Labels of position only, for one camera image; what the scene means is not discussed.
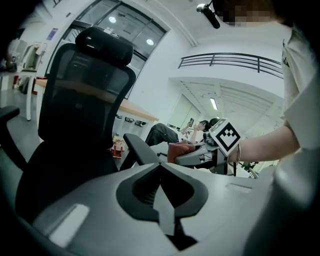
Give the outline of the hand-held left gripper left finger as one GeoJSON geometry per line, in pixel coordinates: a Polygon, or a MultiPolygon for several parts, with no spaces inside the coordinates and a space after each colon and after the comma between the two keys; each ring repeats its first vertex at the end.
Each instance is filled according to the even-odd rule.
{"type": "Polygon", "coordinates": [[[119,205],[120,183],[151,164],[91,179],[45,208],[32,226],[72,255],[174,255],[155,222],[132,218],[119,205]]]}

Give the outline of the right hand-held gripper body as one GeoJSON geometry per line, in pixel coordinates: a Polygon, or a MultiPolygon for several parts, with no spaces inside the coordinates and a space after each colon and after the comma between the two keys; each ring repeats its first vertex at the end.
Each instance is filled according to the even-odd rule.
{"type": "Polygon", "coordinates": [[[208,151],[205,155],[213,162],[209,170],[213,174],[226,175],[231,152],[241,140],[240,134],[227,118],[221,118],[203,133],[203,142],[208,151]]]}

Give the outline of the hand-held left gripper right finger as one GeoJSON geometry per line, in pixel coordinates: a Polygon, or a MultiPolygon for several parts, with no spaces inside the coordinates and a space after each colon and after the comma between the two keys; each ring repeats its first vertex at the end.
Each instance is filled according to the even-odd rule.
{"type": "Polygon", "coordinates": [[[174,218],[174,239],[200,243],[245,243],[252,228],[247,209],[254,179],[213,174],[172,163],[162,163],[166,172],[161,187],[168,200],[178,200],[172,212],[183,207],[185,215],[174,218]]]}

